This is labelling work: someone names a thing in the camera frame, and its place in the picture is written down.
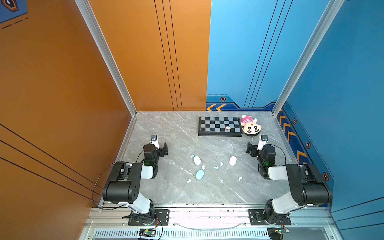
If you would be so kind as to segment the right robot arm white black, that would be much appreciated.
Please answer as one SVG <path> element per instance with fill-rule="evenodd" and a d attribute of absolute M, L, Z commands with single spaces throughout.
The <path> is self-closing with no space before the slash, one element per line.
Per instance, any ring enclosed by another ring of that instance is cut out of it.
<path fill-rule="evenodd" d="M 266 202 L 263 209 L 249 210 L 252 225 L 290 225 L 290 213 L 308 206 L 330 204 L 332 191 L 314 164 L 284 164 L 276 166 L 273 145 L 253 145 L 248 142 L 246 153 L 258 160 L 258 172 L 266 180 L 287 181 L 290 190 Z"/>

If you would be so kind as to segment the light blue earbud case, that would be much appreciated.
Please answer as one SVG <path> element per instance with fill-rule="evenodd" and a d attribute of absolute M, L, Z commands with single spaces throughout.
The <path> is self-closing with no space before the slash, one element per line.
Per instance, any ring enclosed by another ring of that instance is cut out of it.
<path fill-rule="evenodd" d="M 198 181 L 200 181 L 200 180 L 203 179 L 204 175 L 205 175 L 204 170 L 198 170 L 197 173 L 196 173 L 196 179 L 197 179 Z"/>

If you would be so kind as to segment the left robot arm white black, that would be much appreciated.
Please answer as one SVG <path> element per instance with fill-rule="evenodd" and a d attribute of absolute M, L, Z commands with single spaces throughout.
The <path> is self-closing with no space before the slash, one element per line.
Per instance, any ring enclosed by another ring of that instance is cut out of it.
<path fill-rule="evenodd" d="M 168 155 L 168 145 L 159 148 L 154 144 L 143 147 L 144 159 L 141 162 L 117 162 L 113 165 L 103 189 L 106 202 L 118 204 L 119 208 L 129 208 L 132 213 L 122 217 L 129 220 L 130 226 L 156 225 L 161 214 L 157 214 L 155 204 L 140 192 L 141 180 L 154 179 L 159 171 L 159 158 Z"/>

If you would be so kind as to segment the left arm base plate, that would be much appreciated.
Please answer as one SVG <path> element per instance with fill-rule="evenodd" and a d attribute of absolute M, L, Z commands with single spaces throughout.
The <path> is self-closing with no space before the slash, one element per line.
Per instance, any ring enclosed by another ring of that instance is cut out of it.
<path fill-rule="evenodd" d="M 153 213 L 148 214 L 131 214 L 128 220 L 129 226 L 156 226 L 162 224 L 167 226 L 169 224 L 170 211 L 155 209 Z"/>

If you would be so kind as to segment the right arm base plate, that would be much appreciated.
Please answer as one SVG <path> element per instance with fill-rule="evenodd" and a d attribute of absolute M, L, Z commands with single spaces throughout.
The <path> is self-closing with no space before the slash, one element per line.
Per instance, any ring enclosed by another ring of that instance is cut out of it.
<path fill-rule="evenodd" d="M 274 211 L 266 213 L 265 209 L 250 209 L 248 215 L 252 226 L 280 224 L 290 226 L 292 224 L 289 215 L 277 214 Z"/>

